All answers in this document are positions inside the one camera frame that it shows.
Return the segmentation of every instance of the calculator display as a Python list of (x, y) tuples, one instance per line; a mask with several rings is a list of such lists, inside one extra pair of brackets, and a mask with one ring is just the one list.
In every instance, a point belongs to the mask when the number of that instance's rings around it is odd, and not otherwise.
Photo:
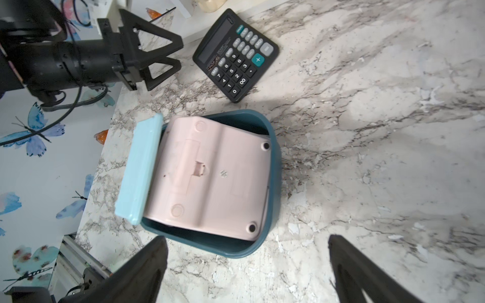
[(226, 19), (224, 23), (215, 32), (214, 36), (207, 43), (204, 50), (199, 55), (199, 60), (205, 63), (209, 56), (214, 52), (215, 48), (219, 45), (219, 42), (224, 38), (224, 36), (229, 32), (232, 27), (232, 23)]

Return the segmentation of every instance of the white shelf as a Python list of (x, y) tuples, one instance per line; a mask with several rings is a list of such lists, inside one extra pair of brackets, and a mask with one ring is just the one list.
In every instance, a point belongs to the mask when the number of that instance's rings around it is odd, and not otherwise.
[(227, 0), (224, 5), (213, 13), (204, 13), (197, 5), (194, 8), (192, 17), (185, 18), (176, 9), (172, 22), (171, 32), (180, 35), (184, 44), (204, 37), (209, 28), (228, 8), (232, 9), (242, 20), (246, 20), (254, 15), (262, 13), (270, 8), (287, 2), (288, 0)]

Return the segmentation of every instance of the white marble surface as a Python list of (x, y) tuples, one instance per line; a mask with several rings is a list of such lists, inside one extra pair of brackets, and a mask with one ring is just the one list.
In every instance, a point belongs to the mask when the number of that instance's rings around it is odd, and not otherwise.
[(161, 302), (335, 302), (344, 235), (425, 302), (485, 298), (485, 2), (292, 0), (247, 22), (281, 53), (231, 104), (192, 62), (122, 92), (77, 242), (115, 270), (153, 234), (115, 217), (136, 122), (255, 109), (283, 152), (281, 214), (226, 259), (169, 241)]

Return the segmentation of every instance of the calculator button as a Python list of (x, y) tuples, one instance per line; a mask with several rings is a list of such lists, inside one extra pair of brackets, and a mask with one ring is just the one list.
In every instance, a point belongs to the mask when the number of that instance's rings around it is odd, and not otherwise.
[(232, 52), (234, 50), (232, 48), (228, 49), (227, 52), (226, 52), (226, 57), (229, 57), (230, 55), (232, 55)]
[(255, 69), (255, 67), (254, 67), (254, 66), (250, 66), (250, 67), (248, 68), (248, 70), (246, 71), (246, 75), (247, 75), (249, 78), (251, 78), (251, 77), (254, 75), (254, 73), (256, 73), (256, 69)]
[(215, 74), (217, 74), (217, 72), (219, 71), (219, 68), (216, 66), (214, 67), (214, 69), (210, 72), (211, 75), (215, 76)]
[(249, 39), (251, 39), (253, 37), (253, 32), (249, 32), (247, 33), (246, 37), (244, 38), (246, 41), (249, 41)]
[(245, 46), (245, 47), (242, 49), (242, 52), (241, 52), (241, 53), (242, 53), (243, 55), (245, 55), (245, 54), (247, 54), (247, 52), (249, 52), (249, 49), (250, 49), (249, 45), (246, 45), (246, 46)]
[(226, 59), (224, 57), (222, 57), (220, 60), (219, 60), (219, 63), (217, 65), (219, 65), (219, 67), (222, 67), (224, 65), (224, 63), (226, 63)]
[(222, 69), (223, 69), (225, 72), (227, 72), (227, 70), (229, 69), (229, 67), (230, 67), (230, 66), (231, 66), (231, 64), (226, 63), (226, 64), (224, 64), (224, 65), (222, 66)]
[(224, 88), (225, 88), (225, 89), (226, 89), (228, 92), (230, 92), (230, 91), (231, 91), (231, 89), (232, 89), (233, 87), (234, 87), (234, 82), (232, 82), (232, 81), (229, 81), (229, 82), (226, 84), (226, 86), (224, 86)]
[(244, 87), (247, 83), (247, 78), (245, 76), (242, 76), (241, 79), (239, 79), (238, 84), (240, 87)]
[(266, 57), (269, 57), (269, 55), (271, 55), (271, 53), (273, 52), (273, 49), (274, 48), (271, 44), (265, 42), (263, 46), (261, 46), (261, 49), (259, 51), (262, 52), (263, 55), (265, 55)]
[(238, 59), (236, 59), (236, 61), (234, 61), (234, 64), (239, 67), (241, 66), (241, 64), (244, 62), (244, 59), (243, 57), (239, 57)]
[(243, 76), (243, 72), (238, 70), (237, 72), (234, 73), (234, 75), (232, 76), (232, 79), (234, 81), (239, 81), (239, 78), (241, 78)]
[(248, 67), (249, 67), (249, 63), (246, 63), (246, 62), (244, 62), (244, 63), (241, 65), (241, 69), (242, 69), (242, 71), (243, 71), (244, 73), (246, 72), (246, 70), (247, 70), (247, 68), (248, 68)]
[(264, 62), (264, 57), (260, 54), (256, 54), (254, 55), (253, 59), (251, 59), (251, 61), (254, 63), (254, 65), (260, 67)]
[(251, 45), (254, 45), (256, 43), (256, 40), (258, 39), (258, 35), (254, 35), (252, 38), (251, 38), (251, 41), (249, 41), (249, 44)]
[(258, 48), (260, 48), (260, 47), (261, 47), (261, 45), (263, 45), (263, 39), (261, 39), (261, 38), (260, 38), (260, 39), (259, 39), (259, 40), (256, 42), (256, 44), (254, 44), (254, 47), (255, 47), (256, 49), (258, 49)]
[(239, 88), (237, 88), (236, 86), (234, 86), (234, 87), (232, 88), (232, 90), (230, 91), (231, 96), (233, 96), (233, 97), (237, 96), (237, 94), (238, 94), (240, 91), (241, 91), (241, 90), (240, 90)]
[(226, 83), (229, 82), (229, 77), (224, 75), (224, 77), (222, 77), (222, 79), (219, 82), (221, 83), (222, 86), (225, 86)]
[(254, 56), (254, 49), (250, 50), (249, 53), (247, 53), (246, 58), (251, 59)]
[(236, 61), (236, 59), (239, 57), (239, 55), (237, 53), (233, 53), (230, 57), (231, 61), (234, 62)]
[(223, 74), (223, 72), (219, 71), (219, 72), (218, 72), (218, 73), (217, 73), (217, 74), (214, 76), (214, 78), (215, 78), (215, 80), (216, 80), (216, 81), (219, 81), (220, 79), (222, 79), (222, 76), (223, 76), (223, 75), (224, 75), (224, 74)]
[(240, 38), (237, 38), (236, 40), (234, 40), (234, 43), (232, 44), (232, 46), (234, 48), (238, 47), (239, 43), (241, 42), (241, 39)]
[(247, 33), (249, 32), (249, 29), (246, 27), (242, 32), (241, 32), (241, 38), (246, 37)]
[(227, 74), (229, 75), (229, 77), (231, 77), (235, 72), (236, 72), (235, 67), (231, 67), (230, 69), (227, 70)]
[(238, 51), (241, 51), (244, 46), (246, 45), (246, 42), (242, 41), (241, 43), (239, 43), (239, 46), (238, 46)]

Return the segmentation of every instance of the teal bin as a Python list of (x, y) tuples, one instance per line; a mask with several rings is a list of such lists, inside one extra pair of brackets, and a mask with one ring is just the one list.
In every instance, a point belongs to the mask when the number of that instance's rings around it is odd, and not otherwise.
[[(268, 233), (278, 220), (281, 198), (281, 149), (270, 122), (257, 111), (238, 110), (204, 117), (235, 128), (270, 136), (272, 148), (268, 211), (266, 213), (266, 223), (261, 230), (259, 238), (254, 242), (228, 238), (179, 227), (167, 226), (145, 217), (142, 218), (141, 225), (144, 229), (152, 233), (165, 236), (177, 242), (197, 247), (227, 258), (242, 258), (252, 254), (261, 246), (261, 244), (263, 244)], [(166, 127), (167, 124), (163, 125), (162, 136)]]

